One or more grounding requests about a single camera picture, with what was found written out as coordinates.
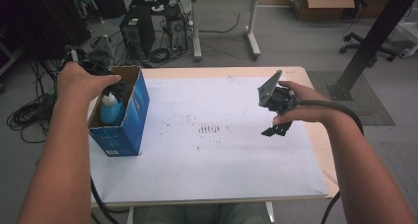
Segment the grey floor mat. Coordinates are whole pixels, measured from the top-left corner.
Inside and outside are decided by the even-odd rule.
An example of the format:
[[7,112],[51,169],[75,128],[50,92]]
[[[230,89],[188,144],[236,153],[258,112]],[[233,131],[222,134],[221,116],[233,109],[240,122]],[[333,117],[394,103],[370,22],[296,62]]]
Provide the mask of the grey floor mat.
[[[341,72],[338,71],[309,71],[313,87],[331,98],[327,90],[328,86],[334,85]],[[373,91],[368,81],[361,76],[350,90],[350,100],[338,100],[337,104],[344,105],[352,110],[361,120],[363,125],[395,126],[395,123],[380,99]]]

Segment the grey open computer tower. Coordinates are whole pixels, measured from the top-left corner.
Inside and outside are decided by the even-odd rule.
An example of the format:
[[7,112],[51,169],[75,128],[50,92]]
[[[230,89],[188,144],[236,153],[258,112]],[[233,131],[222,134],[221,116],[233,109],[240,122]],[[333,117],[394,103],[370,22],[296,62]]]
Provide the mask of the grey open computer tower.
[[181,52],[187,49],[186,21],[178,5],[168,5],[165,9],[167,30],[172,51]]

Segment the black computer tower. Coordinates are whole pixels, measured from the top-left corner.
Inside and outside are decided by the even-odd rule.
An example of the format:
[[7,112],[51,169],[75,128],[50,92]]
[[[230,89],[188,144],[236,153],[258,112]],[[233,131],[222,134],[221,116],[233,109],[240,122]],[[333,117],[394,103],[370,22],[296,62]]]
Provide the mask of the black computer tower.
[[148,59],[156,39],[150,8],[147,5],[130,7],[119,28],[130,57]]

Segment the brown cardboard box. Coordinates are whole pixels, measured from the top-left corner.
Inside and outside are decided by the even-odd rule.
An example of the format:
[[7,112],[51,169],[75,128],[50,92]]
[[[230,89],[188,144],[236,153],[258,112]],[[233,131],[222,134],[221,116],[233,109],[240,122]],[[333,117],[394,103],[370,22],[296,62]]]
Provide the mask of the brown cardboard box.
[[290,0],[290,8],[300,21],[337,21],[347,9],[355,7],[354,0]]

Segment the blue cardboard box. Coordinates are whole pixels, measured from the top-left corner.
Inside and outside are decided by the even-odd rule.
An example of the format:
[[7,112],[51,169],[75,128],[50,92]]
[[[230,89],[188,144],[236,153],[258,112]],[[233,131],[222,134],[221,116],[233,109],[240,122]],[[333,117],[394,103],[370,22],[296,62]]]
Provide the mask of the blue cardboard box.
[[106,126],[100,119],[102,97],[97,97],[88,119],[89,134],[109,157],[137,156],[149,106],[149,95],[138,66],[114,66],[113,74],[120,75],[128,85],[122,100],[125,115],[120,126]]

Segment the blue detergent bottle white cap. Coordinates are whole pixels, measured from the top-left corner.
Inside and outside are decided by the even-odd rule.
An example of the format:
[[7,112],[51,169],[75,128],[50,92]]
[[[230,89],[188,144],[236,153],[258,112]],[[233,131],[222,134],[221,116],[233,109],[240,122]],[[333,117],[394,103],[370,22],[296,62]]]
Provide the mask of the blue detergent bottle white cap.
[[125,106],[116,96],[109,94],[102,97],[100,119],[106,126],[120,126],[125,115]]

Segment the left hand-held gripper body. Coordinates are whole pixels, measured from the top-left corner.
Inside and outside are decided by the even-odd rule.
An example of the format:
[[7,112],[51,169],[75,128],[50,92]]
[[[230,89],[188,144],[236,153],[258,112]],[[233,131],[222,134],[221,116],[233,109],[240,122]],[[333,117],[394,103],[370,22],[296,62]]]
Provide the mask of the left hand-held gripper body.
[[75,62],[92,75],[110,74],[109,66],[114,60],[114,52],[111,48],[110,37],[108,35],[99,37],[95,41],[93,49],[89,52],[72,45],[66,45],[65,50],[66,53],[59,62],[59,71],[68,62]]

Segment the person's left leg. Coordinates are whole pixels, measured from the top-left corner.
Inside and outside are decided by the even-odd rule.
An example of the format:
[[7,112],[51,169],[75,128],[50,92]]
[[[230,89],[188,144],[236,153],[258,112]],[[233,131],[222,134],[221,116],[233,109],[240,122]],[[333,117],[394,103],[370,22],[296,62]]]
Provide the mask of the person's left leg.
[[193,205],[166,205],[134,209],[133,224],[210,224],[211,209]]

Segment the person's right hand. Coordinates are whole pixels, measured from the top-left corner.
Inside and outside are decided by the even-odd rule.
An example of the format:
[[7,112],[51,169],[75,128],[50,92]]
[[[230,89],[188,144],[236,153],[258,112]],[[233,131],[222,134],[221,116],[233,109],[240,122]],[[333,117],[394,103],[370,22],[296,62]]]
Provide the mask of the person's right hand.
[[[310,87],[300,85],[296,82],[279,81],[279,85],[293,90],[296,94],[296,98],[300,101],[328,102],[328,98],[326,98],[321,93]],[[290,110],[283,115],[278,114],[274,116],[272,124],[278,125],[294,120],[301,120],[306,122],[322,122],[325,111],[326,108],[322,108],[320,106],[297,106],[295,109]]]

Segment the black metal pole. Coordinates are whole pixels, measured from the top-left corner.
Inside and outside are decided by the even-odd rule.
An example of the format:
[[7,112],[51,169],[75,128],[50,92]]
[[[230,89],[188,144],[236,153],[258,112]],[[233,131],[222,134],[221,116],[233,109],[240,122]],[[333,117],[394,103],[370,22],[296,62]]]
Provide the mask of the black metal pole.
[[395,29],[414,1],[389,0],[387,2],[337,82],[327,87],[332,100],[351,99],[350,90],[363,71],[370,66],[373,56],[378,52],[383,42]]

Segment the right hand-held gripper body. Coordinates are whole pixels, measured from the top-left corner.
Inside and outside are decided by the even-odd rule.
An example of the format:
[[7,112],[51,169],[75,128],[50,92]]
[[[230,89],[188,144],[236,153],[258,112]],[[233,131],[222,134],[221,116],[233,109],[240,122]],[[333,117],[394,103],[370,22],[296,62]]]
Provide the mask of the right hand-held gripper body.
[[282,71],[277,70],[265,83],[257,88],[258,105],[271,112],[285,114],[296,107],[297,99],[293,90],[278,86],[281,75]]

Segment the dark curtain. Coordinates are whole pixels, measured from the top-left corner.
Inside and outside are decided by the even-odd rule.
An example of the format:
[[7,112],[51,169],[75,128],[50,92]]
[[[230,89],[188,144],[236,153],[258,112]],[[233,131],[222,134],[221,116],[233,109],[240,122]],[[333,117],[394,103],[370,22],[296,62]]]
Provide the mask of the dark curtain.
[[40,59],[60,58],[66,45],[80,45],[91,36],[74,0],[0,0],[0,17]]

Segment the person's leg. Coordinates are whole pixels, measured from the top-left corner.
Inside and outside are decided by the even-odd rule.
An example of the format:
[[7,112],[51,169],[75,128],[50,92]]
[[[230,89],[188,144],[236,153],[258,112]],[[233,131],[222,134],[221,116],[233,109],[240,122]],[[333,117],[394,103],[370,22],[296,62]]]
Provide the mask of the person's leg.
[[212,224],[272,224],[264,203],[219,204]]
[[211,209],[193,205],[166,205],[134,209],[133,224],[210,224]]

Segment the white table sheet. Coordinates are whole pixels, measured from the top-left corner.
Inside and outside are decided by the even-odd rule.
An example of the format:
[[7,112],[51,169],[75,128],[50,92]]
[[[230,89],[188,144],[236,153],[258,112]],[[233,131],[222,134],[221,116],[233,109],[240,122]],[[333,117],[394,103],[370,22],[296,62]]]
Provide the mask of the white table sheet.
[[102,201],[162,203],[324,197],[304,126],[263,135],[273,112],[258,104],[262,77],[149,79],[138,155],[108,157],[90,144]]

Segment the person's right leg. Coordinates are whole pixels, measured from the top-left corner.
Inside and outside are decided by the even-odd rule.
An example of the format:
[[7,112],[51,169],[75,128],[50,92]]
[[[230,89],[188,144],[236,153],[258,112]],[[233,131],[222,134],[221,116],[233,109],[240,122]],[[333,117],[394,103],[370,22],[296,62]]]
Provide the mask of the person's right leg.
[[272,224],[264,203],[219,204],[212,224]]

